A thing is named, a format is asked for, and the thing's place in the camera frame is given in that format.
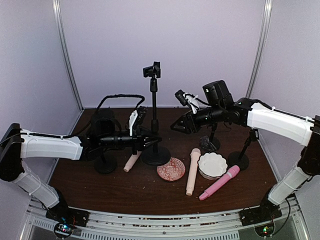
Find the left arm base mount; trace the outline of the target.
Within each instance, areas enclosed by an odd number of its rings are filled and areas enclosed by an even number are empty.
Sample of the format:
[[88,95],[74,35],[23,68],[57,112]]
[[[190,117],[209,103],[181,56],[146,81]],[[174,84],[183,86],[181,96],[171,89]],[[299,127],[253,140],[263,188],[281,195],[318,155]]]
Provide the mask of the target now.
[[55,220],[53,233],[60,239],[70,237],[79,227],[86,227],[90,213],[85,210],[68,208],[66,212],[47,209],[45,217]]

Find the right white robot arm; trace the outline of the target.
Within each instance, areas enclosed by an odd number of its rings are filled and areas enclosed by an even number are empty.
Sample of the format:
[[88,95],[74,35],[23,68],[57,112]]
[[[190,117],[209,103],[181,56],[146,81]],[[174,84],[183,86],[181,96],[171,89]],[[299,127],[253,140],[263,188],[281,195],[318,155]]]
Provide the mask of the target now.
[[179,90],[175,97],[190,111],[179,117],[171,130],[184,134],[197,133],[203,126],[217,123],[237,124],[252,129],[265,130],[291,139],[304,148],[300,160],[262,201],[264,206],[278,206],[310,177],[320,173],[320,117],[299,116],[271,107],[258,99],[240,98],[234,101],[224,80],[204,85],[207,106],[200,108],[199,99]]

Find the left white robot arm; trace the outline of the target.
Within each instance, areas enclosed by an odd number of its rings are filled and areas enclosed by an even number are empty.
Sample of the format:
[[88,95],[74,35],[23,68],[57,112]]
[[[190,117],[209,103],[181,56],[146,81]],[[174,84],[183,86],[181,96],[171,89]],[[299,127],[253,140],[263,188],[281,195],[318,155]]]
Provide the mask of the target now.
[[122,130],[114,112],[97,110],[83,135],[51,135],[22,129],[18,123],[9,126],[0,141],[0,178],[13,182],[29,195],[40,200],[50,211],[66,213],[69,206],[63,195],[44,183],[23,163],[27,158],[62,158],[92,161],[106,150],[131,148],[135,155],[161,142],[161,137],[142,126],[143,109],[134,110],[128,128]]

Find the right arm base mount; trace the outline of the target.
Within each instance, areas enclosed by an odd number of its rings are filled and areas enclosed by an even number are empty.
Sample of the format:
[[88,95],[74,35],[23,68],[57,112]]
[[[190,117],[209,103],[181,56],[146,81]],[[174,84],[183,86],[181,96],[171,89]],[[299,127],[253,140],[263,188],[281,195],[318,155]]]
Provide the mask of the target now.
[[276,232],[275,219],[282,216],[279,209],[270,211],[261,206],[246,207],[238,214],[242,226],[253,226],[255,233],[262,238],[271,237]]

